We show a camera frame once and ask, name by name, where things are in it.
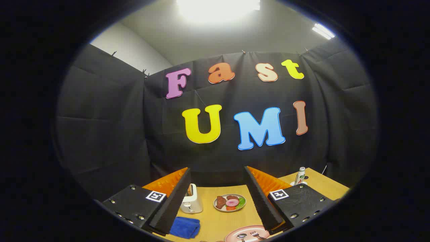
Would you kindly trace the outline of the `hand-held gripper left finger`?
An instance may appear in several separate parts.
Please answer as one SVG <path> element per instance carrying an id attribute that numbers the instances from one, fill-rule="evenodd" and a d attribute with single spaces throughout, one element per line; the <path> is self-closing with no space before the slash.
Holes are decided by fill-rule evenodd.
<path id="1" fill-rule="evenodd" d="M 102 202 L 102 207 L 124 222 L 165 236 L 191 184 L 185 167 L 145 186 L 128 185 Z"/>

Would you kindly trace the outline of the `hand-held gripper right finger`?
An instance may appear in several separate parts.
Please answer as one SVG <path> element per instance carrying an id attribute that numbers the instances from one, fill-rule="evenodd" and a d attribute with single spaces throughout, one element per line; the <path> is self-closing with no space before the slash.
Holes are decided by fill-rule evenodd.
<path id="1" fill-rule="evenodd" d="M 263 227 L 270 235 L 310 222 L 336 204 L 336 200 L 307 184 L 291 186 L 250 166 L 244 167 L 243 173 Z"/>

